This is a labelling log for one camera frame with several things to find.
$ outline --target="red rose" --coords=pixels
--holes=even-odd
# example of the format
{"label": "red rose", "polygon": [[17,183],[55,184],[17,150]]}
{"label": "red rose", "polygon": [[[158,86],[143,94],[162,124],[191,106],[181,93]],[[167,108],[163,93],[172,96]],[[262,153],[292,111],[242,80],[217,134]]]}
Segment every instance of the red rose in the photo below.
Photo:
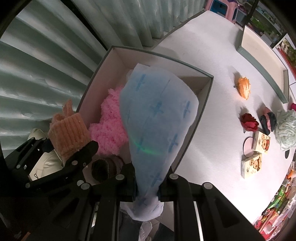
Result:
{"label": "red rose", "polygon": [[294,103],[291,104],[291,110],[295,110],[296,111],[296,104],[294,104]]}
{"label": "red rose", "polygon": [[259,123],[250,113],[243,114],[240,121],[246,131],[256,132],[258,130]]}

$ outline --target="cartoon character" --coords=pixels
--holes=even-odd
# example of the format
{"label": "cartoon character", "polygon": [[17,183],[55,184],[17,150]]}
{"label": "cartoon character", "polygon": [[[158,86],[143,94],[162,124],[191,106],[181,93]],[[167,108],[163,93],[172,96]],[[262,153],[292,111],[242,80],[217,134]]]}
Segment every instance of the cartoon character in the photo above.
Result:
{"label": "cartoon character", "polygon": [[269,149],[269,143],[270,143],[270,140],[268,140],[268,139],[264,139],[264,140],[262,141],[262,148],[263,148],[265,151],[268,151],[268,149]]}
{"label": "cartoon character", "polygon": [[259,171],[260,170],[261,163],[262,163],[262,160],[259,157],[257,160],[254,161],[253,168],[254,169],[257,169],[257,171]]}

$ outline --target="open cardboard box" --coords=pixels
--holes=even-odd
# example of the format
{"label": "open cardboard box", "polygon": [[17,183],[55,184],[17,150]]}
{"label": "open cardboard box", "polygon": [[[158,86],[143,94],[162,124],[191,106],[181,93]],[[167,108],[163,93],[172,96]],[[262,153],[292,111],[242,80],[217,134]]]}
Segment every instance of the open cardboard box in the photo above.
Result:
{"label": "open cardboard box", "polygon": [[276,53],[248,26],[238,36],[237,51],[268,81],[281,102],[289,101],[288,70]]}
{"label": "open cardboard box", "polygon": [[[112,46],[93,74],[90,83],[81,98],[77,112],[82,116],[87,128],[91,123],[99,123],[101,103],[108,96],[108,89],[125,85],[127,73],[138,64],[157,66],[166,69],[183,80],[196,94],[199,106],[196,119],[187,135],[176,159],[173,171],[179,165],[201,119],[213,83],[213,76],[182,61],[171,57],[139,50],[131,47]],[[131,162],[128,145],[123,146],[120,156],[125,163]]]}

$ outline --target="small snack box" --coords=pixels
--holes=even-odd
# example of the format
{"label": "small snack box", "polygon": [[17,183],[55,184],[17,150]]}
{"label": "small snack box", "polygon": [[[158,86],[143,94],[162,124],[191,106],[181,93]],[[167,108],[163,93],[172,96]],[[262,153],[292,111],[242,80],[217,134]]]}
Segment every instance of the small snack box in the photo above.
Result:
{"label": "small snack box", "polygon": [[261,169],[262,154],[255,153],[251,157],[242,161],[242,177],[247,178],[257,173]]}
{"label": "small snack box", "polygon": [[252,150],[266,154],[269,149],[270,137],[262,132],[256,131]]}

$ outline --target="knitted fabric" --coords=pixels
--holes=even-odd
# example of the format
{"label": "knitted fabric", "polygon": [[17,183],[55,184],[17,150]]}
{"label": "knitted fabric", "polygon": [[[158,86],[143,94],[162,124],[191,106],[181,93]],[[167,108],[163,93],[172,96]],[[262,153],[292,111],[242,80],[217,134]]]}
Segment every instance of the knitted fabric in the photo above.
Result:
{"label": "knitted fabric", "polygon": [[48,136],[63,165],[91,141],[80,114],[75,114],[72,110],[72,100],[68,100],[63,106],[63,114],[57,113],[53,116]]}
{"label": "knitted fabric", "polygon": [[273,132],[276,126],[276,116],[267,107],[264,108],[263,115],[259,118],[262,125],[263,133],[269,135]]}
{"label": "knitted fabric", "polygon": [[120,147],[128,142],[119,111],[121,89],[122,87],[108,90],[109,95],[101,104],[100,122],[89,126],[91,139],[99,144],[97,154],[118,155]]}
{"label": "knitted fabric", "polygon": [[121,157],[112,155],[95,160],[91,166],[91,174],[98,182],[103,183],[109,178],[120,174],[124,162]]}

